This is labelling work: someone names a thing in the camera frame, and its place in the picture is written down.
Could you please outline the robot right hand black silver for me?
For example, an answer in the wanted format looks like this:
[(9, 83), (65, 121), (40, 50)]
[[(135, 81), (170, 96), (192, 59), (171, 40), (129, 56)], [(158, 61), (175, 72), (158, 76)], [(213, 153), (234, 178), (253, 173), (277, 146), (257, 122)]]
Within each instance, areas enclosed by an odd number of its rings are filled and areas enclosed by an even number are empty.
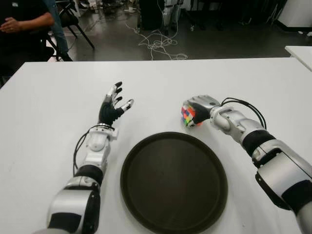
[(181, 107), (182, 120), (185, 126), (200, 125), (211, 118), (211, 110), (221, 104), (208, 95), (194, 96), (183, 102)]

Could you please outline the robot left hand black silver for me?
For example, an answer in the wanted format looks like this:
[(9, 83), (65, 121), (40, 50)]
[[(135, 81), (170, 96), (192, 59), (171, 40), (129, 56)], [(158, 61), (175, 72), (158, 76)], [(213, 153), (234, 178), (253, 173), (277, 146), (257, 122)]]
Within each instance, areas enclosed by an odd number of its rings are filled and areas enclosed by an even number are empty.
[(125, 104), (116, 108), (116, 104), (122, 100), (122, 97), (118, 97), (118, 94), (122, 91), (121, 86), (122, 81), (117, 82), (106, 94), (99, 110), (98, 124), (105, 124), (111, 127), (115, 120), (133, 106), (134, 100), (130, 99)]

